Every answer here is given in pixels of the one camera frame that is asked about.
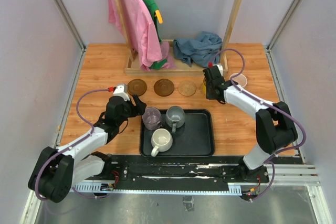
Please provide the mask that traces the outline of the pink ceramic mug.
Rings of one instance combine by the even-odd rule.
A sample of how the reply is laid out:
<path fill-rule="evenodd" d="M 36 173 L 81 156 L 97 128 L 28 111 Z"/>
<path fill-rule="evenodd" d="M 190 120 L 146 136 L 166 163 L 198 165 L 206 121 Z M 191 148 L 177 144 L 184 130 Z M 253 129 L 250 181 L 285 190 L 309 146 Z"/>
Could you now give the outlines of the pink ceramic mug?
<path fill-rule="evenodd" d="M 240 86 L 243 88 L 247 85 L 248 80 L 243 74 L 233 73 L 230 77 L 230 79 L 233 79 L 235 82 L 237 82 Z"/>

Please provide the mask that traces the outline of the yellow mug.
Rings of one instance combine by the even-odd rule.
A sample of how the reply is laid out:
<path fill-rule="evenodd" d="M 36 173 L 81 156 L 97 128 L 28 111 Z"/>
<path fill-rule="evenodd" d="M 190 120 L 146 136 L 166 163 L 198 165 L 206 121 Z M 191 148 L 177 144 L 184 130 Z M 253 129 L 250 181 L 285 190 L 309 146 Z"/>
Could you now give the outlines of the yellow mug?
<path fill-rule="evenodd" d="M 205 95 L 206 94 L 206 79 L 203 79 L 203 84 L 202 84 L 202 93 Z"/>

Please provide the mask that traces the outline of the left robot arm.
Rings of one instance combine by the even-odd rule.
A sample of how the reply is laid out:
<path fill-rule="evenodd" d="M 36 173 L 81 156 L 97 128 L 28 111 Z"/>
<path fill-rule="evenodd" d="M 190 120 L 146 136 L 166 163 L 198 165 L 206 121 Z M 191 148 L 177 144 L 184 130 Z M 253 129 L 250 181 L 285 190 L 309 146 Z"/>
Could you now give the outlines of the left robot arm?
<path fill-rule="evenodd" d="M 94 154 L 120 133 L 120 126 L 129 118 L 142 116 L 147 104 L 137 95 L 132 100 L 113 95 L 97 122 L 83 136 L 59 148 L 44 148 L 28 181 L 28 188 L 41 200 L 61 202 L 71 188 L 91 176 L 108 179 L 112 166 Z"/>

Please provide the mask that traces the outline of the brown round coaster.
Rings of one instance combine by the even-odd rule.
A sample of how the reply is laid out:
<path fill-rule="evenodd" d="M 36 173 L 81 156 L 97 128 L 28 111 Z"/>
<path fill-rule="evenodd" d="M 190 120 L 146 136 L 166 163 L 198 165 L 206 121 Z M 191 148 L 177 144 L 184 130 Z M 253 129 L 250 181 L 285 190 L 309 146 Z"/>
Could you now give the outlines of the brown round coaster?
<path fill-rule="evenodd" d="M 146 82 L 142 79 L 133 79 L 128 84 L 128 94 L 141 96 L 147 91 Z"/>
<path fill-rule="evenodd" d="M 154 92 L 161 96 L 167 97 L 174 91 L 174 83 L 169 79 L 160 79 L 154 84 Z"/>

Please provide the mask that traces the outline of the woven rattan coaster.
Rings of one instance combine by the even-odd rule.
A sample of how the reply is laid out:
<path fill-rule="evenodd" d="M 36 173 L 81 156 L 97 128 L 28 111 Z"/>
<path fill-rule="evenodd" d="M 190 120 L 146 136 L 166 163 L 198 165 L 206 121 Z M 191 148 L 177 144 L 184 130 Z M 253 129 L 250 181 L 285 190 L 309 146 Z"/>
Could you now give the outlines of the woven rattan coaster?
<path fill-rule="evenodd" d="M 196 92 L 196 84 L 191 81 L 182 81 L 178 85 L 178 91 L 183 96 L 192 96 Z"/>
<path fill-rule="evenodd" d="M 206 86 L 203 83 L 200 85 L 200 92 L 202 95 L 206 95 Z"/>

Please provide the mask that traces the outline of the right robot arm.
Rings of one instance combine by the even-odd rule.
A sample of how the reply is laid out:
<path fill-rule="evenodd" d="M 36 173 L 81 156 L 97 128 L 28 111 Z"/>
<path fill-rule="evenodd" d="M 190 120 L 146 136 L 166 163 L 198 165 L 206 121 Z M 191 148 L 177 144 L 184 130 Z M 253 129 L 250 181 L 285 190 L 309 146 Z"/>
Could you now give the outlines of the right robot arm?
<path fill-rule="evenodd" d="M 257 175 L 256 169 L 268 158 L 297 140 L 289 108 L 284 102 L 273 103 L 259 98 L 234 80 L 226 81 L 219 65 L 204 69 L 203 74 L 208 100 L 231 104 L 255 120 L 257 144 L 243 157 L 244 165 L 238 168 L 238 177 L 250 182 Z"/>

